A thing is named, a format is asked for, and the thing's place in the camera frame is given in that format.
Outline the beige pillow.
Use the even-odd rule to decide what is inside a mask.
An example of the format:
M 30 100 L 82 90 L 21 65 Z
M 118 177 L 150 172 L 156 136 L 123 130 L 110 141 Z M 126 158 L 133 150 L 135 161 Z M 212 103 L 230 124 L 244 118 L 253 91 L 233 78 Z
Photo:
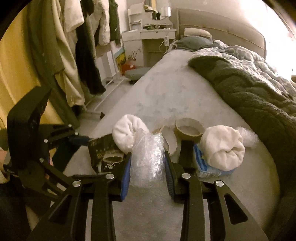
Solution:
M 212 35 L 206 30 L 199 29 L 199 28 L 185 28 L 184 37 L 189 37 L 189 36 L 199 36 L 204 38 L 212 37 Z

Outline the beige hanging coat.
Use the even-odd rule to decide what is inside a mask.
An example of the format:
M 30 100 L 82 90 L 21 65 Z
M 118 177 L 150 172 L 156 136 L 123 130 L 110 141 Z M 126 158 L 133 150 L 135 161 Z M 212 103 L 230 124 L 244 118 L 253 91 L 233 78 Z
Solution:
M 71 108 L 83 106 L 85 96 L 75 61 L 75 30 L 84 23 L 80 1 L 51 1 L 51 9 L 58 56 L 62 64 L 55 77 L 66 95 L 67 104 Z

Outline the white clothes rack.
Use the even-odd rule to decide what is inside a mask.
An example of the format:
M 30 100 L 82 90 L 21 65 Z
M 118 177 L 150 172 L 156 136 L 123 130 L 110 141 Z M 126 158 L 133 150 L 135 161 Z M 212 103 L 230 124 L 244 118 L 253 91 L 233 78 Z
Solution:
M 106 46 L 98 45 L 96 48 L 95 63 L 99 69 L 100 77 L 106 91 L 103 94 L 92 95 L 89 91 L 85 93 L 85 105 L 83 113 L 86 115 L 101 116 L 104 112 L 101 110 L 102 105 L 111 94 L 123 83 L 124 78 L 121 76 L 116 56 L 124 52 L 123 43 L 116 44 L 112 41 Z

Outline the grey patterned duvet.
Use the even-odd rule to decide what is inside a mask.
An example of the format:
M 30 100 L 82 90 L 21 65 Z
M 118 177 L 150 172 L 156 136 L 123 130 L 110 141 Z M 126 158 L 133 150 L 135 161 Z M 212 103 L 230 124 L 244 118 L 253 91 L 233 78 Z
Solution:
M 290 98 L 295 98 L 295 83 L 282 77 L 259 54 L 238 45 L 227 45 L 221 40 L 195 51 L 189 58 L 191 64 L 202 57 L 217 57 L 230 63 L 234 68 L 243 70 L 262 80 L 274 91 L 283 92 Z

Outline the white vanity desk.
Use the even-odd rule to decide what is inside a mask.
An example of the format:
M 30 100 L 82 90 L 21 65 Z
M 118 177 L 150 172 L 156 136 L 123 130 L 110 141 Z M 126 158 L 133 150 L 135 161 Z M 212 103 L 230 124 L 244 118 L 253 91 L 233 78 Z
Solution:
M 154 66 L 164 55 L 159 45 L 168 36 L 170 44 L 177 30 L 170 20 L 170 1 L 128 1 L 129 30 L 122 34 L 126 60 L 136 67 Z

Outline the grey cushioned stool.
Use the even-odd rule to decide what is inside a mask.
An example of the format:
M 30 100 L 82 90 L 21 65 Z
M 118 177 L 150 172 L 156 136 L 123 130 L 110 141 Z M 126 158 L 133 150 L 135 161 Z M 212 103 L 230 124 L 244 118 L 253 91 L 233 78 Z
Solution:
M 150 69 L 151 69 L 150 67 L 142 67 L 142 68 L 131 69 L 131 70 L 128 70 L 128 71 L 125 72 L 125 77 L 129 79 L 130 84 L 135 84 Z

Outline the olive hanging jacket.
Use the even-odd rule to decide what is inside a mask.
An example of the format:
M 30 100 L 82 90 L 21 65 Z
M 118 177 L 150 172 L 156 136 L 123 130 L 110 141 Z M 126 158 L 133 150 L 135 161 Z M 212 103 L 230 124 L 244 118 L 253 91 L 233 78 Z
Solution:
M 41 86 L 51 89 L 49 100 L 63 123 L 77 128 L 79 121 L 55 78 L 64 70 L 64 64 L 59 53 L 51 1 L 31 1 L 27 24 L 29 46 Z

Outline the grey pillow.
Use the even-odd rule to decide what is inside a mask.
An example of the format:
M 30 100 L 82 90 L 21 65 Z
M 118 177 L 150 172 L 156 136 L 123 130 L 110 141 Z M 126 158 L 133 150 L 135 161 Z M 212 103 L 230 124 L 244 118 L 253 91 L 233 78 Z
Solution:
M 178 41 L 175 41 L 172 44 L 172 49 L 180 49 L 195 52 L 212 44 L 213 40 L 211 38 L 205 38 L 201 36 L 187 36 L 183 37 Z

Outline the black hanging garment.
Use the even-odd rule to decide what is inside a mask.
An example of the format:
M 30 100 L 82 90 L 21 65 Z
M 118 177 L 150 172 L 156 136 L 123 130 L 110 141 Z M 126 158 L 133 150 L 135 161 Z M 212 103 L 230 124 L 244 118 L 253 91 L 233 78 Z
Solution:
M 101 94 L 106 91 L 106 88 L 102 84 L 95 62 L 95 40 L 90 23 L 90 15 L 94 12 L 94 3 L 93 1 L 81 1 L 80 5 L 84 23 L 76 28 L 75 61 L 78 74 L 80 80 L 88 87 L 90 94 Z

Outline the black snack packet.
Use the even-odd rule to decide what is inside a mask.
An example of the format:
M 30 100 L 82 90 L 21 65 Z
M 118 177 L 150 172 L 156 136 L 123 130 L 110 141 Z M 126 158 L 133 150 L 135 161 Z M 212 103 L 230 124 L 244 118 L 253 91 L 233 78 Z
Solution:
M 120 164 L 126 154 L 115 144 L 112 134 L 92 139 L 88 142 L 91 166 L 95 173 L 111 172 Z

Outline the colourful picture frame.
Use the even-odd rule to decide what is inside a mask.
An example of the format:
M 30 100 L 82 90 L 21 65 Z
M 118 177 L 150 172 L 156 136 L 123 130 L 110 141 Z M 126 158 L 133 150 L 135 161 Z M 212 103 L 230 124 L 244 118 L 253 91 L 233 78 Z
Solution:
M 125 49 L 121 47 L 115 54 L 114 59 L 119 72 L 123 73 L 122 66 L 126 63 Z

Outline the dark grey fleece blanket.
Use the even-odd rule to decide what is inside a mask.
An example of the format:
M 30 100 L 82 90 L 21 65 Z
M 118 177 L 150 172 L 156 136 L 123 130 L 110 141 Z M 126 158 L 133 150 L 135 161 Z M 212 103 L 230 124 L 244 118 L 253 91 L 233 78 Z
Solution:
M 295 101 L 218 56 L 198 56 L 188 65 L 207 79 L 271 154 L 280 184 L 295 180 Z

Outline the grey bed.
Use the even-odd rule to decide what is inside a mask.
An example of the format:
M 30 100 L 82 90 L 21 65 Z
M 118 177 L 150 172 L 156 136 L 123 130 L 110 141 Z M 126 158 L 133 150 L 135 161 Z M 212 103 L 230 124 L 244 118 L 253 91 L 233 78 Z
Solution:
M 149 130 L 193 118 L 204 127 L 246 127 L 246 122 L 210 83 L 188 66 L 190 52 L 173 50 L 126 93 L 117 89 L 107 101 L 104 118 L 81 116 L 78 132 L 99 138 L 111 133 L 125 114 L 141 118 Z M 262 143 L 246 150 L 242 165 L 222 177 L 263 230 L 267 230 L 280 197 L 274 161 Z M 130 186 L 123 202 L 114 202 L 117 240 L 179 240 L 183 206 L 173 202 L 165 183 L 152 188 Z

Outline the brown tape roll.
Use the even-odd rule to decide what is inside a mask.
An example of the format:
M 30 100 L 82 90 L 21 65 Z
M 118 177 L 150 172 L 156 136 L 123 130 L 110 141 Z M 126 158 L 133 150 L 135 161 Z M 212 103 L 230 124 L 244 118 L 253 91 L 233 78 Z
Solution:
M 175 121 L 174 131 L 181 140 L 199 143 L 205 128 L 193 118 L 180 118 Z

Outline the yellow curtain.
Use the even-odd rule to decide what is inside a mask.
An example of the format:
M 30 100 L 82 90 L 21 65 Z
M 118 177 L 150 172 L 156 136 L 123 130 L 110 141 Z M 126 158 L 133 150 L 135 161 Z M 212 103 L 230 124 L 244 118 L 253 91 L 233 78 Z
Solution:
M 41 85 L 29 46 L 27 10 L 18 13 L 1 39 L 1 130 L 7 128 L 12 107 Z

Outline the blue white tissue pack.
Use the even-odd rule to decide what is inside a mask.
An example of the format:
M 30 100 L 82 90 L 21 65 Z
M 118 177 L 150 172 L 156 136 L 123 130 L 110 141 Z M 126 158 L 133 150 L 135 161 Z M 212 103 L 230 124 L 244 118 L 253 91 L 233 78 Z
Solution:
M 207 161 L 203 158 L 203 153 L 201 152 L 197 144 L 194 144 L 193 155 L 194 155 L 193 163 L 197 170 L 197 176 L 200 178 L 225 176 L 225 175 L 230 175 L 234 172 L 234 169 L 230 171 L 223 171 L 223 170 L 211 167 L 207 163 Z

